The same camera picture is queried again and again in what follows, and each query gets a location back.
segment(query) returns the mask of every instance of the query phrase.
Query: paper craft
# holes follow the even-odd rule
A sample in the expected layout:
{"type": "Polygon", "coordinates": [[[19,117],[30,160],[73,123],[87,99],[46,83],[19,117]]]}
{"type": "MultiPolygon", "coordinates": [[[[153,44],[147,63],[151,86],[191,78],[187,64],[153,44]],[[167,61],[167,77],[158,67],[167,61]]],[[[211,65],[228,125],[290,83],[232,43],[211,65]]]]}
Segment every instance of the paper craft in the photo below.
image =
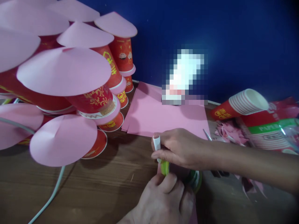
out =
{"type": "Polygon", "coordinates": [[[97,126],[91,119],[68,114],[43,125],[32,137],[30,153],[45,166],[66,166],[82,158],[93,147],[97,126]]]}
{"type": "Polygon", "coordinates": [[[57,48],[23,63],[18,80],[27,88],[51,96],[75,96],[93,91],[110,78],[109,62],[88,48],[57,48]]]}
{"type": "Polygon", "coordinates": [[[40,44],[40,38],[34,34],[5,28],[0,28],[0,39],[0,72],[23,63],[40,44]]]}
{"type": "MultiPolygon", "coordinates": [[[[31,104],[6,104],[0,106],[0,118],[17,122],[36,131],[43,122],[44,114],[31,104]]],[[[0,121],[0,133],[0,150],[9,148],[31,135],[30,132],[3,121],[0,121]]]]}
{"type": "MultiPolygon", "coordinates": [[[[158,164],[157,173],[161,173],[161,164],[158,164]]],[[[198,224],[197,214],[196,214],[196,202],[194,202],[194,204],[193,204],[193,210],[192,210],[192,214],[191,214],[189,224],[198,224]]]]}
{"type": "Polygon", "coordinates": [[[113,35],[82,22],[74,22],[57,38],[57,42],[62,46],[83,48],[102,47],[113,40],[113,35]]]}
{"type": "Polygon", "coordinates": [[[129,134],[152,137],[154,132],[164,132],[174,128],[185,128],[198,137],[207,139],[202,131],[209,132],[204,106],[201,105],[162,105],[162,89],[140,82],[131,104],[129,134]]]}
{"type": "Polygon", "coordinates": [[[91,22],[100,17],[99,12],[76,0],[56,1],[49,5],[48,9],[67,17],[72,22],[91,22]]]}
{"type": "Polygon", "coordinates": [[[114,36],[128,38],[137,35],[136,27],[116,12],[103,15],[95,19],[94,23],[114,36]]]}
{"type": "Polygon", "coordinates": [[[0,5],[0,26],[50,36],[64,32],[69,22],[49,9],[29,5],[22,0],[11,0],[0,5]]]}

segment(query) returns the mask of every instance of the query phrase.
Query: pink paper sheet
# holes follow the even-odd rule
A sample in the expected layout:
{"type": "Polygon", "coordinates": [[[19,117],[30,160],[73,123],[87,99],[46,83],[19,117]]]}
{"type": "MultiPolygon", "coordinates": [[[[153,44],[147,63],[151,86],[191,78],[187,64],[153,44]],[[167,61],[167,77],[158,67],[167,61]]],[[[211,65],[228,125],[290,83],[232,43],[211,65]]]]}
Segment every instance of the pink paper sheet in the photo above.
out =
{"type": "Polygon", "coordinates": [[[209,133],[203,105],[162,105],[161,96],[160,87],[140,82],[122,129],[128,127],[129,134],[152,137],[154,132],[185,128],[196,136],[207,139],[202,130],[209,133]]]}
{"type": "MultiPolygon", "coordinates": [[[[161,164],[158,164],[157,173],[161,173],[161,164]]],[[[197,214],[196,214],[196,202],[194,202],[194,204],[193,204],[193,210],[192,210],[192,214],[191,214],[189,224],[198,224],[197,214]]]]}

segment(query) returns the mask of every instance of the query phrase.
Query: wooden table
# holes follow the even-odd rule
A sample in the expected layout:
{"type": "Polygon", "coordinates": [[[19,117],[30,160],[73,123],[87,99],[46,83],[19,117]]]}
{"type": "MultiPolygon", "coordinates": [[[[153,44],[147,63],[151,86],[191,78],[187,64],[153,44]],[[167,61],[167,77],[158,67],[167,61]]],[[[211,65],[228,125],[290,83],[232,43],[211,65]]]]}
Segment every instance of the wooden table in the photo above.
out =
{"type": "MultiPolygon", "coordinates": [[[[129,102],[133,94],[128,94],[129,102]]],[[[209,124],[213,132],[215,123],[209,124]]],[[[136,206],[157,173],[150,138],[120,130],[107,135],[100,156],[66,167],[58,195],[35,223],[116,223],[136,206]]],[[[52,194],[59,171],[37,164],[27,146],[0,151],[0,223],[28,223],[52,194]]],[[[249,200],[235,176],[216,178],[205,171],[197,194],[199,223],[295,223],[298,205],[292,195],[268,186],[265,194],[267,199],[249,194],[249,200]]]]}

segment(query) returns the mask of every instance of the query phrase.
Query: red paper cup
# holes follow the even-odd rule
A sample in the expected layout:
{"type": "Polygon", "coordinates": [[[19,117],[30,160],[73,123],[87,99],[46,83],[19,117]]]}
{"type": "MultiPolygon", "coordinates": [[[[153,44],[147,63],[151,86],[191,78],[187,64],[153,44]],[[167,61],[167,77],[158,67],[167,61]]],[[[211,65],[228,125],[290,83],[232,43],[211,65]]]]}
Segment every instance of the red paper cup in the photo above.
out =
{"type": "Polygon", "coordinates": [[[126,89],[125,89],[125,92],[129,93],[134,89],[132,76],[127,76],[127,77],[125,77],[125,79],[126,79],[126,85],[127,85],[126,89]]]}
{"type": "Polygon", "coordinates": [[[119,103],[119,100],[117,99],[117,97],[115,95],[113,96],[113,105],[114,108],[112,109],[112,111],[108,114],[103,114],[101,112],[97,112],[97,113],[84,113],[78,110],[78,114],[87,118],[87,119],[93,119],[97,125],[102,125],[105,124],[109,121],[111,121],[111,119],[113,119],[114,117],[116,117],[117,113],[120,111],[121,109],[121,104],[119,103]]]}
{"type": "Polygon", "coordinates": [[[109,47],[119,71],[127,72],[133,69],[131,38],[114,36],[109,47]]]}
{"type": "MultiPolygon", "coordinates": [[[[44,115],[44,119],[43,122],[41,123],[41,126],[43,126],[45,123],[47,123],[48,121],[52,120],[54,117],[50,117],[47,115],[44,115]]],[[[30,144],[30,140],[32,139],[33,135],[30,135],[29,137],[25,138],[24,140],[20,141],[18,144],[19,145],[29,145],[30,144]]]]}
{"type": "Polygon", "coordinates": [[[91,150],[82,157],[82,159],[93,159],[100,155],[107,146],[107,135],[105,132],[98,130],[97,131],[97,139],[91,148],[91,150]]]}
{"type": "Polygon", "coordinates": [[[117,96],[118,100],[121,103],[121,109],[125,108],[128,105],[129,99],[125,93],[126,80],[122,77],[122,80],[119,85],[110,88],[110,91],[117,96]]]}
{"type": "Polygon", "coordinates": [[[225,120],[228,118],[239,117],[240,113],[234,110],[230,105],[229,101],[225,101],[223,104],[219,105],[211,111],[212,118],[214,120],[225,120]]]}
{"type": "Polygon", "coordinates": [[[115,108],[113,95],[106,84],[85,94],[67,96],[66,99],[77,110],[86,114],[99,113],[105,116],[115,108]]]}
{"type": "Polygon", "coordinates": [[[119,73],[118,67],[114,61],[114,58],[112,56],[112,53],[108,47],[108,45],[103,46],[103,47],[98,47],[98,48],[91,48],[91,50],[94,50],[96,52],[98,52],[100,55],[103,55],[104,58],[107,59],[107,61],[109,62],[110,66],[111,66],[111,76],[108,80],[108,82],[106,83],[106,85],[109,88],[115,87],[118,84],[120,84],[122,76],[119,73]]]}
{"type": "Polygon", "coordinates": [[[123,123],[124,123],[124,116],[122,115],[121,112],[119,112],[113,120],[109,121],[104,125],[99,125],[99,128],[105,132],[114,132],[118,130],[123,123]]]}
{"type": "Polygon", "coordinates": [[[267,100],[253,89],[246,89],[230,97],[229,103],[242,115],[254,114],[269,108],[267,100]]]}
{"type": "Polygon", "coordinates": [[[34,92],[26,88],[16,77],[17,68],[13,68],[0,75],[0,88],[16,95],[22,101],[37,105],[39,108],[47,111],[65,110],[71,107],[71,104],[61,96],[49,96],[34,92]]]}

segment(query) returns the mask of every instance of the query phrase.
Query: scissors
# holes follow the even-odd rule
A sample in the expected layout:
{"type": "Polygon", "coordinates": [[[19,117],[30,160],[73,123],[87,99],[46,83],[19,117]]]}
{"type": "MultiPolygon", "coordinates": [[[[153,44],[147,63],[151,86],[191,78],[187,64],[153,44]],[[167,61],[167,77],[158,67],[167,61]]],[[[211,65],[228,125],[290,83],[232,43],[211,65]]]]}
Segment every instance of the scissors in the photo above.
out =
{"type": "MultiPolygon", "coordinates": [[[[211,137],[209,136],[209,134],[206,132],[205,129],[203,129],[204,133],[206,134],[206,137],[208,138],[209,141],[212,141],[211,137]]],[[[221,171],[221,170],[218,170],[219,174],[221,176],[224,176],[224,177],[228,177],[230,175],[229,172],[225,172],[225,171],[221,171]]]]}

